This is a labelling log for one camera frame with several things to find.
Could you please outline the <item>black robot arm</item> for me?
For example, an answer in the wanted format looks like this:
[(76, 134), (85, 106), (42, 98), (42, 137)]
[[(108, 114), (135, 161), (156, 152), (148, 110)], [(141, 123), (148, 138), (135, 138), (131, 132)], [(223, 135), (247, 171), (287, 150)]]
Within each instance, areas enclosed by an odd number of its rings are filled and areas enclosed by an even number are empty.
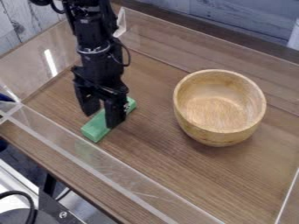
[(49, 6), (68, 20), (81, 61), (70, 68), (78, 105), (86, 116), (103, 109), (112, 129), (127, 119), (128, 87), (121, 76), (131, 64), (131, 53), (115, 36), (117, 15), (109, 0), (29, 1)]

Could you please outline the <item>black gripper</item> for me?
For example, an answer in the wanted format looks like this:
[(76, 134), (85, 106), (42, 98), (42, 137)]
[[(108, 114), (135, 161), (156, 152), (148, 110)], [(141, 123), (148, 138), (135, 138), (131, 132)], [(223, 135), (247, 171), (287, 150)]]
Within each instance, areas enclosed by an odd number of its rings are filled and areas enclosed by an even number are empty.
[(124, 62), (121, 45), (105, 45), (97, 48), (78, 45), (77, 53), (81, 65), (73, 66), (70, 71), (80, 109), (85, 116), (92, 116), (100, 110), (99, 100), (105, 100), (107, 127), (113, 129), (127, 119), (128, 101), (127, 98), (108, 98), (128, 93), (121, 76), (131, 61)]

